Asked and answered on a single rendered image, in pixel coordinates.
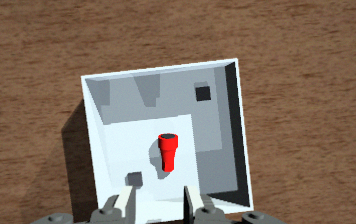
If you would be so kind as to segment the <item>white square open box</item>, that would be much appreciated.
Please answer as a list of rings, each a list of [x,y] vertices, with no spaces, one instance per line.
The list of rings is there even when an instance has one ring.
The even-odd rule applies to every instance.
[[[184,186],[253,210],[238,59],[81,76],[99,208],[136,186],[136,224],[183,219]],[[178,135],[174,170],[158,136]]]

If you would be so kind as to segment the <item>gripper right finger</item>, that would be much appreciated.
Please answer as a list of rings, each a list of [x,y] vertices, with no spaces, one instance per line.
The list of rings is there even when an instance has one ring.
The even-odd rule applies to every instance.
[[[224,210],[214,206],[211,197],[199,194],[196,186],[184,186],[184,224],[287,224],[260,211],[243,213],[242,222],[229,220],[225,218]]]

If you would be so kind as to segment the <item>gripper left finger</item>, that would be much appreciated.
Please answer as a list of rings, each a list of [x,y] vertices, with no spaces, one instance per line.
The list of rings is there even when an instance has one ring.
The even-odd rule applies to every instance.
[[[73,223],[73,215],[54,213],[30,224],[135,224],[135,222],[136,186],[123,186],[119,195],[108,197],[102,208],[92,212],[89,221]]]

